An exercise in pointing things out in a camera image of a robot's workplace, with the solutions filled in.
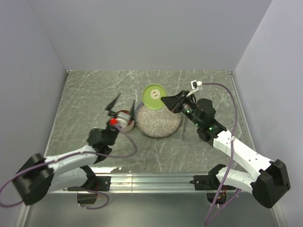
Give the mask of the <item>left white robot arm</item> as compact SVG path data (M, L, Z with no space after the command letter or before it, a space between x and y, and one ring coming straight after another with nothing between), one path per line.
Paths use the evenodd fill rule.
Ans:
M90 166L114 158L111 152L117 136L134 120L135 105L129 111L115 112L116 101L115 98L106 106L109 116L106 128L90 130L86 146L57 156L44 157L38 153L28 159L12 180L23 203L33 205L47 194L65 188L94 194L109 189Z

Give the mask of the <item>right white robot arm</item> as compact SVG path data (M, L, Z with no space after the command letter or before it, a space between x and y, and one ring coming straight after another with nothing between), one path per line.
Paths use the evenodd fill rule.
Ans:
M237 188L253 195L265 208L272 208L291 188L287 168L284 162L264 157L232 136L215 119L215 109L209 99L201 98L196 102L187 97L188 91L175 96L165 96L161 100L173 113L183 113L197 127L199 138L213 148L232 157L244 172L228 169L218 164L212 168L207 180L201 181L195 176L195 187L205 184L211 190L221 189L223 185Z

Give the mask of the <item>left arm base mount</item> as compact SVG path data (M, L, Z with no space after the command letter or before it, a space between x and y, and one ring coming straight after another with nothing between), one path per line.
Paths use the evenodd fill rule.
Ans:
M92 191L109 191L111 177L97 176L89 166L80 167L84 171L86 181L81 186L68 187L68 191L92 190Z

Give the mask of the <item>metal food tongs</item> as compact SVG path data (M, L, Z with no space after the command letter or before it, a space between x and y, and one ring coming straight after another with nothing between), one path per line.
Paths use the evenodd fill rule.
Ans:
M184 118L183 130L182 130L182 141L185 139L185 133L186 133L186 123L187 123L187 119L186 119L186 118Z

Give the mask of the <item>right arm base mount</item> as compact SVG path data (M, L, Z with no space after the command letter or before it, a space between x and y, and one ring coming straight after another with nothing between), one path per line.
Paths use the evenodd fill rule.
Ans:
M196 191L217 190L220 182L216 178L216 174L224 167L226 167L226 165L218 164L212 168L207 175L195 175L194 179L189 183L195 186Z

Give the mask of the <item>green round lid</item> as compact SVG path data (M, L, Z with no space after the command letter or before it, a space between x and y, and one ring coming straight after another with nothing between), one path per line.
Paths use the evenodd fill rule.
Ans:
M143 104L152 110L159 110L164 106L162 97L167 96L165 88L159 84L148 85L142 94Z

